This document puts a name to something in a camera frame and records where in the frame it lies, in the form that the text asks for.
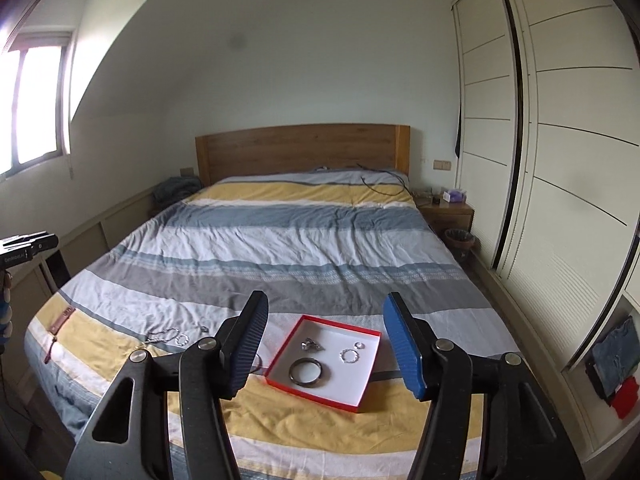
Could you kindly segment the gloved left hand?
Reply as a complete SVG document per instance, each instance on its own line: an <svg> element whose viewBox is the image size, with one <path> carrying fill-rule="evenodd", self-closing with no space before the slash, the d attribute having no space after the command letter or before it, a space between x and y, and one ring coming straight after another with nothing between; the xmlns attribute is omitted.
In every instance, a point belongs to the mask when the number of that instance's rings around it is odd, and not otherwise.
<svg viewBox="0 0 640 480"><path fill-rule="evenodd" d="M11 307L12 276L8 271L1 272L0 294L0 344L4 347L13 333L13 310Z"/></svg>

